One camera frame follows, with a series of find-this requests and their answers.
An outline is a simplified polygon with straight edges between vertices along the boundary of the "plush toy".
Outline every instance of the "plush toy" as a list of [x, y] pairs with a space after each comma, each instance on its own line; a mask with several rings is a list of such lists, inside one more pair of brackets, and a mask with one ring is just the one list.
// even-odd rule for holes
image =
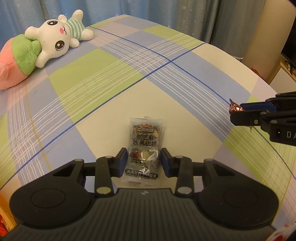
[[82, 24], [83, 11], [76, 10], [67, 20], [65, 15], [58, 19], [46, 21], [39, 28], [27, 28], [25, 36], [28, 39], [38, 40], [41, 44], [41, 53], [36, 60], [36, 66], [42, 68], [51, 58], [64, 55], [69, 47], [79, 46], [79, 40], [90, 40], [93, 32]]
[[50, 58], [78, 47], [80, 40], [92, 39], [93, 32], [84, 27], [82, 17], [83, 11], [76, 10], [69, 20], [60, 15], [8, 40], [0, 52], [0, 89], [22, 82], [35, 66], [42, 68]]
[[39, 41], [25, 38], [24, 34], [9, 39], [0, 52], [0, 89], [17, 85], [35, 69], [41, 52]]

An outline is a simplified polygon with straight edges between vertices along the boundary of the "white bunny plush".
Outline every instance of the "white bunny plush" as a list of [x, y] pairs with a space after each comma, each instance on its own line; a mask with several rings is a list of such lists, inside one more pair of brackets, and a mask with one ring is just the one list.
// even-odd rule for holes
[[76, 10], [69, 20], [65, 15], [60, 15], [58, 19], [47, 20], [39, 28], [27, 28], [25, 37], [38, 40], [41, 44], [36, 67], [42, 68], [49, 59], [64, 55], [69, 47], [78, 47], [80, 40], [92, 39], [93, 32], [84, 27], [82, 17], [83, 11]]

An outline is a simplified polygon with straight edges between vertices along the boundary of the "snack package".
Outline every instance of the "snack package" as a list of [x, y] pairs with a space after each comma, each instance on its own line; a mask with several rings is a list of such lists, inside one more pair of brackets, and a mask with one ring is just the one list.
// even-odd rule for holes
[[286, 224], [276, 230], [266, 241], [292, 241], [296, 240], [296, 223]]
[[6, 234], [8, 234], [8, 233], [7, 233], [7, 230], [4, 226], [4, 223], [2, 221], [2, 216], [0, 215], [0, 237], [5, 236]]
[[162, 122], [162, 119], [131, 118], [123, 181], [135, 186], [157, 186]]

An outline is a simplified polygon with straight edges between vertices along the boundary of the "wrapped candy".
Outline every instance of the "wrapped candy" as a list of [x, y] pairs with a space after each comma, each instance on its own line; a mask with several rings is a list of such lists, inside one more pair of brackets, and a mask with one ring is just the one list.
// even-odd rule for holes
[[158, 179], [161, 119], [131, 118], [128, 161], [123, 180], [132, 185], [155, 186]]
[[231, 99], [230, 100], [230, 105], [229, 105], [229, 114], [232, 114], [235, 111], [242, 111], [244, 110], [241, 106], [239, 106], [237, 103], [233, 102]]

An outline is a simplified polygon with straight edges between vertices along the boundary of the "plaid bedsheet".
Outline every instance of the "plaid bedsheet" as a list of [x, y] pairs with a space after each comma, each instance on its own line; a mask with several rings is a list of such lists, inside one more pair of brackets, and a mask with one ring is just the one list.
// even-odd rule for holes
[[147, 20], [122, 15], [89, 28], [92, 40], [0, 91], [0, 194], [75, 158], [116, 155], [128, 145], [129, 118], [150, 116], [164, 119], [172, 154], [215, 158], [262, 182], [280, 200], [274, 225], [295, 221], [296, 148], [229, 120], [229, 98], [275, 95], [262, 79], [216, 47]]

